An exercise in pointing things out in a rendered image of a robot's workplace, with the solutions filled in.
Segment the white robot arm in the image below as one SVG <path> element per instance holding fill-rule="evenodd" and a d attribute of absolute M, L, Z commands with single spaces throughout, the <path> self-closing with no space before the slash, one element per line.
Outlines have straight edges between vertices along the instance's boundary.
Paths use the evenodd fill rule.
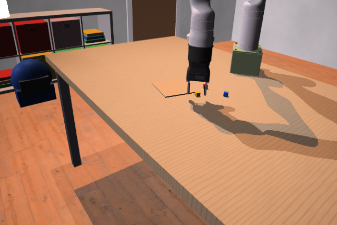
<path fill-rule="evenodd" d="M 251 0 L 243 4 L 241 26 L 237 47 L 255 51 L 259 45 L 266 0 Z M 191 29 L 210 31 L 214 29 L 215 13 L 210 0 L 190 0 Z"/>

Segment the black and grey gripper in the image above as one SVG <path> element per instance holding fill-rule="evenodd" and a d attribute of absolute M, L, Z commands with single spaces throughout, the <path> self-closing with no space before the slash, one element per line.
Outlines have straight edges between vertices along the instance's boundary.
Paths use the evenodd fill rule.
<path fill-rule="evenodd" d="M 190 29 L 187 34 L 188 61 L 186 81 L 187 94 L 190 94 L 190 81 L 205 82 L 204 96 L 206 96 L 207 84 L 210 81 L 210 61 L 212 59 L 212 49 L 214 42 L 214 30 L 199 31 Z"/>

